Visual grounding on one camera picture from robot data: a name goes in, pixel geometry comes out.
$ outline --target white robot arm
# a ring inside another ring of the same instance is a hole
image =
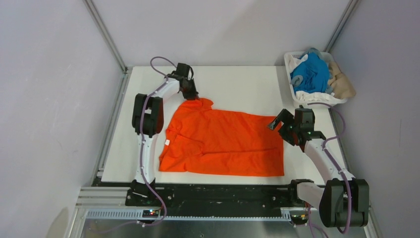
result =
[[[148,183],[155,180],[155,147],[159,133],[163,128],[163,104],[173,95],[182,92],[186,100],[194,100],[198,92],[194,83],[192,68],[184,63],[179,63],[176,71],[167,75],[167,81],[150,96],[137,94],[134,102],[132,125],[136,130],[139,144],[139,160],[135,181]],[[146,111],[143,107],[147,101]],[[140,121],[143,117],[143,135],[140,133]]]
[[[314,131],[315,115],[312,109],[295,109],[293,116],[283,109],[268,127],[278,131],[289,144],[299,146],[315,164],[325,186],[318,186],[309,179],[292,180],[289,190],[292,200],[301,200],[319,211],[326,227],[365,226],[368,223],[369,185],[364,179],[356,179],[334,159],[320,131]]]

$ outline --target laundry basket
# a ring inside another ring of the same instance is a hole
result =
[[[296,98],[295,95],[295,91],[293,90],[293,85],[290,84],[290,82],[292,81],[292,79],[290,78],[290,69],[289,69],[289,62],[287,61],[287,56],[288,55],[292,55],[294,58],[300,58],[302,56],[302,54],[304,53],[304,51],[295,51],[295,52],[288,52],[284,54],[284,63],[286,64],[286,72],[287,72],[287,78],[289,79],[289,86],[290,86],[290,92],[292,93],[292,98],[293,98],[293,105],[298,108],[300,105],[302,105],[304,108],[325,108],[324,105],[318,105],[318,104],[314,104],[314,105],[308,105],[308,103],[314,103],[314,102],[308,102],[308,101],[303,101],[303,100],[298,100]],[[321,52],[322,57],[324,58],[324,61],[326,63],[329,63],[331,61],[334,61],[334,58],[332,57],[332,55],[330,53],[327,52]],[[337,99],[334,101],[316,101],[317,103],[327,103],[331,106],[335,106],[337,104],[341,104],[341,103],[345,103],[347,101],[347,98],[345,99]]]

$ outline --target blue garment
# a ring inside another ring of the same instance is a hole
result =
[[[322,57],[322,54],[321,54],[321,52],[317,49],[317,48],[314,48],[314,47],[312,47],[312,48],[309,48],[307,51],[305,51],[304,53],[303,53],[303,55],[301,56],[301,58],[304,56],[304,55],[306,55],[306,54],[309,54],[309,53],[315,53],[321,60],[324,60],[324,57]]]
[[[293,88],[295,93],[297,91],[308,93],[323,93],[326,91],[329,79],[328,66],[316,53],[309,53],[308,59],[298,65],[290,74],[291,78],[295,78],[298,75],[301,75],[303,80],[299,86]]]
[[[296,75],[292,78],[292,81],[290,82],[290,84],[292,84],[293,87],[297,87],[301,85],[302,81],[303,81],[303,77],[301,75]]]
[[[327,89],[325,90],[325,93],[331,94],[333,91],[332,87],[330,85],[327,85]]]

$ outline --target white table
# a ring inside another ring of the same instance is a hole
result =
[[[170,73],[172,66],[158,67]],[[214,102],[214,109],[240,111],[255,115],[276,116],[283,108],[294,113],[286,70],[283,66],[194,66],[194,79],[199,96]],[[149,94],[163,82],[163,77],[151,67],[134,67],[124,96],[121,111],[107,155],[102,181],[131,182],[138,157],[137,134],[131,126],[134,98],[137,93]],[[160,172],[159,155],[165,142],[165,130],[178,106],[182,94],[174,95],[164,104],[164,126],[155,153],[156,182],[209,184],[289,184],[292,179],[311,179],[324,184],[313,162],[297,146],[284,143],[284,173],[282,177],[245,177],[203,175],[195,173]],[[328,138],[335,136],[327,108],[314,109],[315,130]],[[328,143],[337,162],[344,166],[339,144]]]

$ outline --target orange shirt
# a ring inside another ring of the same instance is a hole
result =
[[[160,171],[283,176],[283,139],[267,128],[275,117],[213,110],[201,98],[182,103],[166,130]]]

